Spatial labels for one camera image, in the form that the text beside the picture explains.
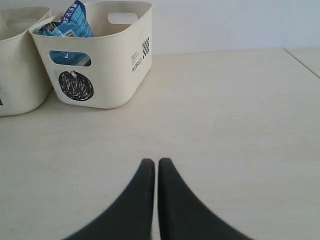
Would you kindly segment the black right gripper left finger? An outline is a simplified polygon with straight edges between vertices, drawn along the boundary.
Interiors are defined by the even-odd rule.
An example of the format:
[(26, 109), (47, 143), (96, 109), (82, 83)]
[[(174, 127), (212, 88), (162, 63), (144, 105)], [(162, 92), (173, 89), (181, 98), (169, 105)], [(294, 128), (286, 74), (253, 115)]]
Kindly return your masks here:
[(155, 163), (145, 158), (117, 199), (67, 240), (150, 240), (155, 196)]

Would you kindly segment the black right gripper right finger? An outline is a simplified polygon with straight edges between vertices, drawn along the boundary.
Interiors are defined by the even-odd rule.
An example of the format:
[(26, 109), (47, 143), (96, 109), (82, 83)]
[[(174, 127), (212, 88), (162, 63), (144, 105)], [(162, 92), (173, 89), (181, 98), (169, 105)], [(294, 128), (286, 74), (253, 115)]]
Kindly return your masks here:
[(158, 163), (157, 211), (162, 240), (250, 240), (214, 214), (185, 183), (172, 159)]

